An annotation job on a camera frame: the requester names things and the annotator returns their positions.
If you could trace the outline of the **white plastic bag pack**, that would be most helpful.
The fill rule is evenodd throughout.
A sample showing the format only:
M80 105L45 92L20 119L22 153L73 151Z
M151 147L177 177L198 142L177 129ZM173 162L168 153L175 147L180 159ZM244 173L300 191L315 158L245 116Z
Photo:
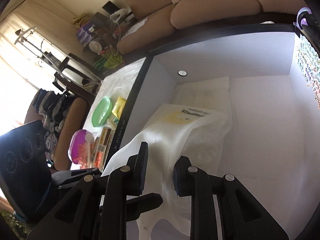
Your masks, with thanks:
M194 166L208 174L216 175L223 141L232 127L229 78L178 85L171 102L175 105L205 108L215 112L215 120L211 124L191 131L181 155L188 157Z

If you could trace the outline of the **happy dog plastic bag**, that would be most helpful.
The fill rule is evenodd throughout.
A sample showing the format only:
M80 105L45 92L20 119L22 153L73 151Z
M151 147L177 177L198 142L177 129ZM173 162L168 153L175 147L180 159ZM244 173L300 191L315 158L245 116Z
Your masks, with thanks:
M107 163L103 176L124 166L135 155L141 142L148 143L149 156L144 194L159 193L159 208L143 213L137 220L139 239L150 239L153 227L161 219L169 221L184 235L190 234L191 198L178 197L174 190L174 165L180 156L206 172L217 172L223 140L231 129L230 105L213 109L162 104L144 129L116 152Z

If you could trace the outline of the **purple plastic lid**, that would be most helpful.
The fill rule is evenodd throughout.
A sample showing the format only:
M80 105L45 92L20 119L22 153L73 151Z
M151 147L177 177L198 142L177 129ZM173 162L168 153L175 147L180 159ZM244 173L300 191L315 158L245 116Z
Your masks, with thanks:
M91 160L91 148L94 144L94 137L86 129L78 130L74 133L68 156L72 163L86 167Z

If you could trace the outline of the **black box white interior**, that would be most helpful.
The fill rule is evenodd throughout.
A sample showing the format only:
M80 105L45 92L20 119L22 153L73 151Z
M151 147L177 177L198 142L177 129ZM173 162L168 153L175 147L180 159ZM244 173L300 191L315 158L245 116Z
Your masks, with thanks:
M232 127L216 175L238 178L290 239L319 239L319 109L298 42L291 25L253 24L152 51L138 75L146 71L125 145L162 104L174 105L176 86L228 77ZM161 219L151 236L187 235Z

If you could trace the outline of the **green plastic dish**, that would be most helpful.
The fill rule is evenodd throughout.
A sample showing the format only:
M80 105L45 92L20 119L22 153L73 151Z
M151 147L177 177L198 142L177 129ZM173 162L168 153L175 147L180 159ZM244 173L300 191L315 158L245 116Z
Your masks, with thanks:
M96 106L92 114L93 127L101 127L105 124L113 109L113 103L108 96L104 96Z

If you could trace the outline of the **yellow snack packet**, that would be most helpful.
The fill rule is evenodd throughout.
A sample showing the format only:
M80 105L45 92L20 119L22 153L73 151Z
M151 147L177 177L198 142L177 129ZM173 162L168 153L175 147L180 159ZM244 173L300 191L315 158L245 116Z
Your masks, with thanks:
M119 120L121 117L121 114L124 110L125 104L127 100L121 96L117 98L116 103L114 104L114 107L112 109L112 114Z

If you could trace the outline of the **white striped tablecloth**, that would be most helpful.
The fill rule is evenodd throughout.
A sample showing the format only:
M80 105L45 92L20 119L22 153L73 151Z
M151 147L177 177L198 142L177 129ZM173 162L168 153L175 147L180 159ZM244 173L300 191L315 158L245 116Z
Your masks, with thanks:
M122 117L119 119L119 122L114 129L110 147L108 148L108 152L105 154L103 166L100 169L103 173L105 173L104 169L111 157L126 144L124 141L125 130L146 75L146 71L144 71L141 77L138 76L145 60L146 58L142 58L134 63L128 64L103 80L83 126L83 129L91 132L95 137L101 135L103 128L94 127L92 124L93 112L99 102L104 97L108 97L113 104L116 103L120 96L127 100L127 107L124 109Z

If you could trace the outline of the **white coat stand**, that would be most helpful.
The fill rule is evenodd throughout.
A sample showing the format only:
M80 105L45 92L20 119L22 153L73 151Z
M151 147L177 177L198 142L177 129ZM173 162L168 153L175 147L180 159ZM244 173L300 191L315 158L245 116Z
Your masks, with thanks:
M36 41L34 41L34 39L38 34L39 33L37 32L36 26L30 27L26 30L18 29L15 31L17 38L14 42L14 45L22 45L25 49L35 55L37 59L48 64L58 73L62 73L62 70L60 69L61 61L55 57L51 51L43 49L44 41L46 39L40 36L40 44L36 45Z

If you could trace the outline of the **round clock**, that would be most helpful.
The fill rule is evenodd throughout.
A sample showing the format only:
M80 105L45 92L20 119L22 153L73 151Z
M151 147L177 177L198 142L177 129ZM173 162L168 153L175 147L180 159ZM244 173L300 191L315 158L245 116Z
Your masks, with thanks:
M88 43L89 49L94 53L100 53L103 50L103 44L97 40L91 40Z

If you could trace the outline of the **papers on sofa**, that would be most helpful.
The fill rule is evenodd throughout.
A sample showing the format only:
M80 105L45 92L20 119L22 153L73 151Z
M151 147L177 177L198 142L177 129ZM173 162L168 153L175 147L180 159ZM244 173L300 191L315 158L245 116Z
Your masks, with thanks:
M125 37L131 35L132 33L135 33L138 29L140 29L146 22L148 21L148 17L144 18L143 20L137 22L134 24L131 28L128 29L128 31L121 37L121 39L124 39Z

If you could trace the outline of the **black remote control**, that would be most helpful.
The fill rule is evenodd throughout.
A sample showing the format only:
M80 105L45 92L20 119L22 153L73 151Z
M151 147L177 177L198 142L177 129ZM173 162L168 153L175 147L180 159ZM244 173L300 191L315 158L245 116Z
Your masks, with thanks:
M312 14L306 17L308 25L302 25L302 32L319 54L319 20Z

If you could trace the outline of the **purple lidded container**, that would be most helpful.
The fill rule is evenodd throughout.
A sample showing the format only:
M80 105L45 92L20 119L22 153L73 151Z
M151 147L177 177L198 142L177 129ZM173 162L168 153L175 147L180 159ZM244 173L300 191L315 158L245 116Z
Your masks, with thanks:
M295 26L299 29L302 30L302 25L308 25L306 17L308 15L312 15L312 11L309 7L302 7L296 18Z

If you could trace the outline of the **brown three-seat sofa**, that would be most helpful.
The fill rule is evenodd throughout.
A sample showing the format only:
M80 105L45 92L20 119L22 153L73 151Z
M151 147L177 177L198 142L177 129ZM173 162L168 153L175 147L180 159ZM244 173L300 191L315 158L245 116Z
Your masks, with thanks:
M307 4L304 0L124 0L137 21L148 21L117 45L121 54L206 22L254 16L260 13L295 15Z

